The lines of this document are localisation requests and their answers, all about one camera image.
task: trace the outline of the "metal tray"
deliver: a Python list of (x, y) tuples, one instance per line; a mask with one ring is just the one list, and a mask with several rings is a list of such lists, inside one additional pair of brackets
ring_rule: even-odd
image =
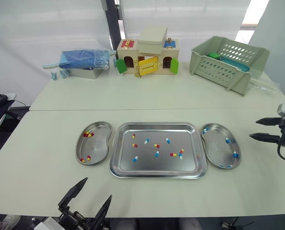
[[(84, 132), (94, 133), (90, 138), (84, 137)], [(76, 143), (75, 157), (83, 165), (93, 165), (104, 161), (108, 154), (108, 140), (112, 133), (112, 126), (105, 122), (95, 122), (87, 126)]]
[(206, 124), (201, 129), (206, 156), (211, 164), (221, 169), (233, 169), (240, 163), (241, 152), (237, 140), (226, 127), (219, 124)]
[[(178, 156), (181, 149), (183, 159)], [(125, 123), (114, 138), (110, 170), (117, 177), (200, 178), (207, 170), (200, 132), (190, 123)]]

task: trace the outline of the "person's foot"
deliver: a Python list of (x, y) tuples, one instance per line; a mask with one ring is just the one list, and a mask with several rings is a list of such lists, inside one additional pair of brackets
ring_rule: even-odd
[(19, 222), (21, 216), (17, 215), (7, 215), (0, 225), (0, 230), (11, 230)]

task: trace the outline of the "plastic basket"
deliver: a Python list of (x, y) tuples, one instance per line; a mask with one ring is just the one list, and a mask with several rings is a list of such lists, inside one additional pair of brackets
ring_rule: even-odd
[[(250, 67), (248, 72), (208, 57), (210, 53), (234, 60)], [(197, 74), (243, 95), (248, 90), (251, 77), (259, 78), (263, 73), (269, 51), (265, 48), (250, 46), (232, 41), (225, 37), (214, 36), (192, 49), (190, 74)]]

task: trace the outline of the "white wall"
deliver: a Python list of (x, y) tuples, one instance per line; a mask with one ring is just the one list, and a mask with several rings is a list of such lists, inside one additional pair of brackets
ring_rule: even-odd
[(127, 38), (138, 38), (150, 24), (168, 27), (179, 40), (179, 60), (189, 61), (191, 49), (212, 36), (235, 39), (250, 0), (122, 0)]
[(110, 49), (101, 0), (0, 0), (0, 93), (31, 105), (50, 80), (42, 65), (79, 48)]
[(285, 94), (285, 0), (270, 0), (249, 43), (270, 51), (265, 72)]

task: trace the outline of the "blue cloth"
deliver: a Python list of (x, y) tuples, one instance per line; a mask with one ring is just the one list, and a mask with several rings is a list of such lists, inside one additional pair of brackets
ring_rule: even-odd
[(62, 69), (108, 69), (109, 52), (88, 49), (63, 51), (59, 67)]

